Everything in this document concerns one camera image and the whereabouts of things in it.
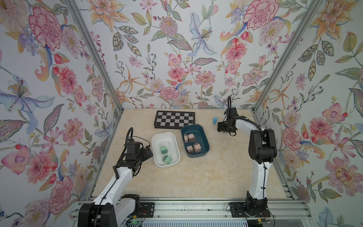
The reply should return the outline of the green plug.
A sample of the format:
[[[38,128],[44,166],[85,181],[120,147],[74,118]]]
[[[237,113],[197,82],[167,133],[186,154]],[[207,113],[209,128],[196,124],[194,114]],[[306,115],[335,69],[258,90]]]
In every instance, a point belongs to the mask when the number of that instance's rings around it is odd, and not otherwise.
[[[169,156],[169,155],[165,155],[164,157],[163,157],[163,162],[166,164],[166,165],[169,165],[169,164],[171,164],[171,162],[172,162],[172,157],[171,156]]]
[[[161,146],[160,147],[160,152],[161,152],[162,155],[167,154],[168,153],[167,146],[165,146],[165,145]]]

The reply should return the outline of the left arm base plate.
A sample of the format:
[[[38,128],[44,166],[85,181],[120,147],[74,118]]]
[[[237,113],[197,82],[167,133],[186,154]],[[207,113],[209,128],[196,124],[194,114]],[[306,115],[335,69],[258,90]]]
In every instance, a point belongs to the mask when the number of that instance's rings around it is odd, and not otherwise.
[[[153,218],[154,212],[154,202],[142,202],[128,218]]]

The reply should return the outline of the teal storage box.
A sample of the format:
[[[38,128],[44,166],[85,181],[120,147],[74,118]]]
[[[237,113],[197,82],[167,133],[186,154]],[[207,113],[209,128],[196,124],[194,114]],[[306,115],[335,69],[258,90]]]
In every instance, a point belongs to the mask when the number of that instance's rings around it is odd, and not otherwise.
[[[193,125],[188,125],[188,126],[183,127],[181,129],[182,139],[183,139],[184,134],[188,135],[190,133],[194,134],[194,136],[196,137],[196,141],[183,144],[187,156],[189,158],[199,158],[199,157],[205,156],[210,150],[210,145],[209,145],[209,141],[207,139],[207,136],[206,136],[206,133],[205,133],[203,127],[199,124],[193,124]],[[200,153],[194,152],[193,154],[189,154],[187,152],[186,147],[193,146],[193,144],[195,144],[195,143],[199,143],[201,145],[201,152]]]

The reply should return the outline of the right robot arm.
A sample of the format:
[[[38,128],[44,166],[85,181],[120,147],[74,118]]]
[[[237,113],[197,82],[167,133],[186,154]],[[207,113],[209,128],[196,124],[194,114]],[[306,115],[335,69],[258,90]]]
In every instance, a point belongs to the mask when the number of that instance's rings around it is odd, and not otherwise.
[[[270,217],[267,185],[270,168],[277,156],[274,131],[262,128],[245,116],[239,116],[237,109],[232,107],[231,96],[227,98],[225,119],[217,123],[217,131],[227,132],[230,136],[242,131],[250,136],[248,154],[252,159],[252,182],[244,202],[229,203],[232,217]]]

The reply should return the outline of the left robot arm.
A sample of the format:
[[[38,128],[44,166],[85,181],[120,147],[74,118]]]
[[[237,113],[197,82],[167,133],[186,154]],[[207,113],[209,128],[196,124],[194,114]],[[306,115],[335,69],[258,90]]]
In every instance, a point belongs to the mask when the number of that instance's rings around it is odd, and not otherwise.
[[[144,161],[153,157],[151,144],[144,146],[134,140],[129,128],[124,149],[112,167],[114,175],[104,190],[91,202],[81,206],[78,227],[122,227],[140,214],[141,202],[137,194],[124,194],[131,180],[137,176]]]

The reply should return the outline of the white storage box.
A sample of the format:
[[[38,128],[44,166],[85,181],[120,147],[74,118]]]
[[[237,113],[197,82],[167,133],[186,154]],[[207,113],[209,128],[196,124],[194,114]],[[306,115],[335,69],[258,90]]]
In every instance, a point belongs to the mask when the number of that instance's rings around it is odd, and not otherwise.
[[[176,136],[172,132],[163,132],[153,136],[152,151],[154,163],[159,168],[169,168],[178,165],[181,155]]]

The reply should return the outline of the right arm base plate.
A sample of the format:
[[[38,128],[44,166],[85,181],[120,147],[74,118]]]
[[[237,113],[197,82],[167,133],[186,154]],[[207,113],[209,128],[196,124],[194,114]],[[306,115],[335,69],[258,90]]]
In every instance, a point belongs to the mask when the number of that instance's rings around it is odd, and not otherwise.
[[[270,218],[271,214],[265,206],[254,206],[245,202],[230,202],[228,209],[233,218]]]

